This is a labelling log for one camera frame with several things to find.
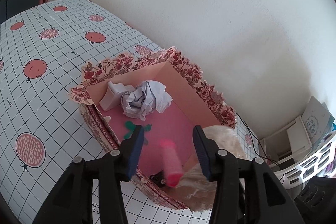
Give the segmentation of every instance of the pink tube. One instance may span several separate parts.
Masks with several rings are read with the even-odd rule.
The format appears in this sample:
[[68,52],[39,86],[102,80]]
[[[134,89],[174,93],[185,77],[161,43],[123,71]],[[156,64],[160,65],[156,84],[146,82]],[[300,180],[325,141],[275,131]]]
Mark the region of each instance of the pink tube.
[[160,141],[160,147],[166,185],[175,187],[183,176],[182,164],[176,152],[176,145],[171,140],[162,140]]

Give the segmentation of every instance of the green toy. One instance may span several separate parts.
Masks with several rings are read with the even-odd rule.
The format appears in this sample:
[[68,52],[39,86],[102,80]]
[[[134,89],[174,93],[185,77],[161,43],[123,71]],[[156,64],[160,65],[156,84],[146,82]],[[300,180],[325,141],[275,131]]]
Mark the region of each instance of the green toy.
[[[132,133],[133,133],[133,131],[135,129],[135,126],[136,126],[136,124],[134,124],[131,121],[126,121],[125,122],[125,127],[129,130],[129,132],[125,134],[124,140],[129,139],[132,136]],[[148,124],[148,125],[146,125],[146,126],[143,127],[143,129],[144,129],[145,132],[150,131],[151,128],[152,128],[151,124]],[[144,139],[143,144],[144,145],[148,145],[148,140],[146,138]]]

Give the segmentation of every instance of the white wall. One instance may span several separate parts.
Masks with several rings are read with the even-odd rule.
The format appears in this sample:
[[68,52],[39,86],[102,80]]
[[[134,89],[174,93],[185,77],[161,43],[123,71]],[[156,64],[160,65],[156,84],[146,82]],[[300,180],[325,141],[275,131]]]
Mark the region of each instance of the white wall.
[[259,135],[311,94],[336,115],[334,0],[93,0],[199,64]]

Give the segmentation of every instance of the silver bolt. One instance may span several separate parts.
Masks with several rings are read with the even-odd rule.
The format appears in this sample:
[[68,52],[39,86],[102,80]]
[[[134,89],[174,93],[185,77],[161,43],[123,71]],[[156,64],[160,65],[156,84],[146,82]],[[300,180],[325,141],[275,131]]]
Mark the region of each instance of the silver bolt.
[[260,157],[256,157],[256,158],[254,159],[254,161],[255,161],[256,163],[258,163],[258,164],[263,164],[263,163],[264,163],[264,160],[263,160],[262,158],[260,158]]
[[74,157],[74,159],[72,160],[74,163],[76,163],[76,164],[78,164],[78,163],[80,163],[81,161],[82,161],[82,157],[80,157],[80,156],[77,156],[77,157]]
[[120,154],[120,151],[118,149],[114,149],[110,152],[111,156],[118,156]]
[[219,149],[217,153],[218,153],[218,155],[220,155],[220,156],[226,156],[226,155],[227,155],[227,151],[224,150],[224,149]]

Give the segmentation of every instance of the crumpled paper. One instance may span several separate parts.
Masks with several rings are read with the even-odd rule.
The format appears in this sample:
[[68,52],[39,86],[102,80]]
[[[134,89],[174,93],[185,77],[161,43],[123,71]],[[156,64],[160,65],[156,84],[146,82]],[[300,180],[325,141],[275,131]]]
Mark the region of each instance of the crumpled paper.
[[146,120],[146,115],[155,109],[162,113],[170,106],[172,97],[165,92],[166,86],[160,82],[143,81],[133,92],[127,92],[121,97],[121,105],[127,117]]

